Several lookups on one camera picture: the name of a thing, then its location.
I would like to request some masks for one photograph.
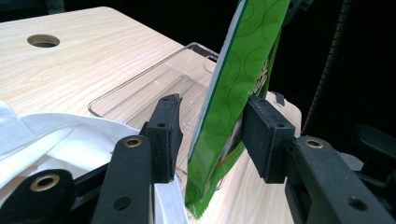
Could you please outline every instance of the transparent plastic container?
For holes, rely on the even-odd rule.
[[[159,99],[178,93],[183,98],[180,128],[184,136],[177,156],[177,175],[184,189],[191,138],[218,57],[216,52],[198,43],[191,43],[93,100],[89,110],[97,117],[141,129],[151,117]]]

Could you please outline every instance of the white cloth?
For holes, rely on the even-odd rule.
[[[47,169],[74,178],[106,164],[121,138],[139,131],[125,124],[65,113],[18,117],[0,101],[0,204],[24,178]],[[187,223],[177,179],[155,186],[157,223]]]

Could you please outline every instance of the brass grommet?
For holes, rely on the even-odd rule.
[[[49,180],[48,183],[43,184],[42,181]],[[44,191],[53,188],[58,184],[60,177],[58,175],[42,175],[35,179],[35,181],[30,185],[31,191]]]
[[[142,140],[138,138],[128,138],[124,141],[125,147],[138,147],[142,144]]]
[[[309,147],[314,147],[314,148],[323,148],[324,147],[323,143],[316,139],[306,139],[305,144]]]

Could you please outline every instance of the green bag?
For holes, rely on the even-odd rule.
[[[290,0],[238,4],[208,88],[188,162],[185,204],[195,217],[244,150],[243,109],[251,94],[265,97]]]

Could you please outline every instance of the black clamp jaw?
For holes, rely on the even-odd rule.
[[[365,172],[373,170],[369,157],[361,172],[353,172],[322,139],[295,139],[294,127],[258,97],[249,98],[242,128],[242,141],[260,177],[272,184],[287,177],[285,191],[295,223],[396,223],[394,169],[386,170],[388,180],[378,183]]]
[[[175,176],[180,103],[178,94],[163,97],[140,134],[116,144],[92,223],[154,223],[154,183]]]

